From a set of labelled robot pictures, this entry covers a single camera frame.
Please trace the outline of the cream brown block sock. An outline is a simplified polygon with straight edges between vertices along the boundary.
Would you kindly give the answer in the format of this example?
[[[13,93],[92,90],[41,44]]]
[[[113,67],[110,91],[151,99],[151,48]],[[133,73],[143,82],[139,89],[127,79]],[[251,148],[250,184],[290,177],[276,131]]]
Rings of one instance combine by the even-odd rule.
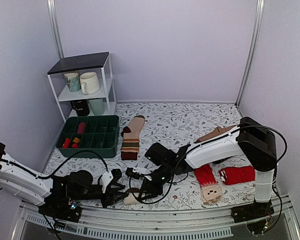
[[[138,197],[140,190],[138,188],[131,188],[125,191],[125,193],[128,193],[128,196],[123,199],[124,205],[137,205],[140,204],[138,200],[133,196],[133,194]]]

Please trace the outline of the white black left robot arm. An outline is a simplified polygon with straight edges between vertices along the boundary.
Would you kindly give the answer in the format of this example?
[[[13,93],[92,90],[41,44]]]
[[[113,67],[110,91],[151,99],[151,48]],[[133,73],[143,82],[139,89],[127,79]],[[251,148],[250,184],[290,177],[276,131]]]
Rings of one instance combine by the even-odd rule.
[[[97,184],[86,170],[66,176],[46,175],[13,159],[5,152],[5,147],[0,142],[0,188],[38,207],[44,206],[53,217],[60,217],[64,207],[76,209],[82,200],[100,200],[102,207],[106,208],[129,195],[122,191],[125,186],[118,183],[122,176],[120,169],[105,171]]]

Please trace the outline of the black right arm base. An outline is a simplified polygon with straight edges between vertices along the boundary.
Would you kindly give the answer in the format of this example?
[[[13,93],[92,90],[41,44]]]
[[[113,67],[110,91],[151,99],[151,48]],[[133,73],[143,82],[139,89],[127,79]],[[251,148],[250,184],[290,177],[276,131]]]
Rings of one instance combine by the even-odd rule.
[[[250,204],[231,208],[231,217],[233,218],[235,223],[269,217],[272,214],[274,214],[274,208],[271,200],[269,200],[268,202],[254,201]]]

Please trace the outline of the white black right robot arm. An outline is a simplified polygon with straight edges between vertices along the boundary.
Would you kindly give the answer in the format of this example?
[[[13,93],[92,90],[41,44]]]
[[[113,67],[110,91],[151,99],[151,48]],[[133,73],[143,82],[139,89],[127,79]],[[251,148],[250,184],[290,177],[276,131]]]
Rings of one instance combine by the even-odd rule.
[[[140,201],[156,198],[163,193],[164,184],[175,175],[198,170],[212,162],[245,155],[255,171],[255,202],[249,206],[252,218],[259,218],[268,210],[273,178],[277,167],[276,138],[273,130],[250,117],[243,117],[238,125],[216,128],[195,143],[174,152],[154,143],[145,157],[158,168],[145,178],[140,188]]]

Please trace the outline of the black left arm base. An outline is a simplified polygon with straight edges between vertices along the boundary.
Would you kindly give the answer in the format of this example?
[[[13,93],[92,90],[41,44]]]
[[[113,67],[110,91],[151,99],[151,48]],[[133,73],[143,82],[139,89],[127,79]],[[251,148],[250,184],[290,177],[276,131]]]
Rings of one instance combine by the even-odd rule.
[[[63,202],[46,202],[38,207],[38,212],[42,215],[78,223],[81,217],[82,208],[78,205],[72,205]]]

